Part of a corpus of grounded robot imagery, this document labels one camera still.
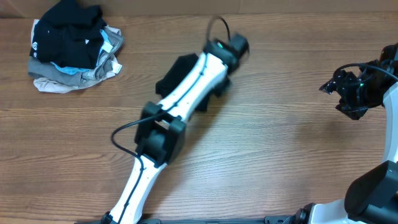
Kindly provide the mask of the dark green t-shirt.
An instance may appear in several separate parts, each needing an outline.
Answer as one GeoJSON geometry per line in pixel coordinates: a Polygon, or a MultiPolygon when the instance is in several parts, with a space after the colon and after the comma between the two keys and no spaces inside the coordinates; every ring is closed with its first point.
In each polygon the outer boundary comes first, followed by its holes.
{"type": "MultiPolygon", "coordinates": [[[[196,54],[189,54],[180,56],[171,69],[167,72],[165,77],[158,81],[155,85],[155,93],[160,95],[162,98],[166,98],[171,94],[171,92],[178,87],[179,84],[183,81],[183,79],[189,74],[189,72],[194,68],[198,61],[199,57],[196,54]]],[[[210,99],[210,90],[194,90],[194,86],[191,87],[184,95],[182,99],[185,99],[185,95],[189,93],[198,93],[201,95],[194,97],[194,100],[199,100],[199,104],[196,106],[197,111],[205,112],[208,106],[208,100],[210,99]]]]}

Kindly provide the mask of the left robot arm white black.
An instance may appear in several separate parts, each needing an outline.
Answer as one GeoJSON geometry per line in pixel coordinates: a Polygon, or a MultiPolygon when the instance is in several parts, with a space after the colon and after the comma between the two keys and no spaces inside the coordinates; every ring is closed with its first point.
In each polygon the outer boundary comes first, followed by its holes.
{"type": "Polygon", "coordinates": [[[137,126],[134,165],[121,197],[101,223],[139,222],[156,179],[183,148],[187,123],[195,109],[207,96],[221,95],[229,84],[229,75],[248,52],[249,42],[240,34],[227,43],[207,41],[174,90],[158,103],[147,102],[140,120],[125,125],[137,126]]]}

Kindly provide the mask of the black garment on pile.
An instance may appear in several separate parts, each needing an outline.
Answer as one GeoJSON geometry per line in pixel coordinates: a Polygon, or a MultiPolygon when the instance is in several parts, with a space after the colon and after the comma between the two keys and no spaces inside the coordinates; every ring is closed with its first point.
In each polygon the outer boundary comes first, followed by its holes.
{"type": "Polygon", "coordinates": [[[30,56],[59,67],[96,67],[106,26],[99,5],[81,7],[76,0],[61,0],[36,23],[30,56]]]}

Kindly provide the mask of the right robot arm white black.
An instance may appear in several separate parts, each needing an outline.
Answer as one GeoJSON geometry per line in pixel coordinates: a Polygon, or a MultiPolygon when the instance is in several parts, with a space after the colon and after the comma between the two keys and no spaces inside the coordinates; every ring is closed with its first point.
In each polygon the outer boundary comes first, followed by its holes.
{"type": "Polygon", "coordinates": [[[397,44],[385,46],[375,60],[338,67],[319,90],[337,93],[335,108],[352,120],[384,109],[382,155],[376,167],[352,181],[342,199],[310,203],[285,222],[397,224],[397,44]]]}

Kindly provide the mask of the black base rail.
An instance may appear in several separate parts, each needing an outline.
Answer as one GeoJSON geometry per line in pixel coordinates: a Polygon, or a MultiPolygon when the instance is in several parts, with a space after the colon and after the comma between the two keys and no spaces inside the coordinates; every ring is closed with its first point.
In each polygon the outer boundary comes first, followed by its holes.
{"type": "Polygon", "coordinates": [[[295,216],[266,216],[264,218],[209,219],[209,220],[160,220],[143,219],[138,224],[288,224],[294,223],[295,216]]]}

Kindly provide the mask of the light blue garment in pile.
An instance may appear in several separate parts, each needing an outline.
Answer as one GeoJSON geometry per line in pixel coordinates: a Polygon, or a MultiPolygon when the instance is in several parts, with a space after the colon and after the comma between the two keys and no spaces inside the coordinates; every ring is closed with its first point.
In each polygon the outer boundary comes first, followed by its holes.
{"type": "MultiPolygon", "coordinates": [[[[96,66],[99,65],[100,63],[100,56],[103,52],[110,53],[112,50],[113,46],[111,45],[111,42],[109,41],[107,33],[104,31],[104,29],[99,30],[102,37],[103,37],[103,44],[99,50],[98,58],[96,61],[96,66]]],[[[68,75],[74,75],[77,72],[87,72],[89,69],[88,68],[76,68],[76,67],[60,67],[58,66],[55,62],[51,62],[52,65],[55,66],[55,68],[63,73],[66,73],[68,75]]]]}

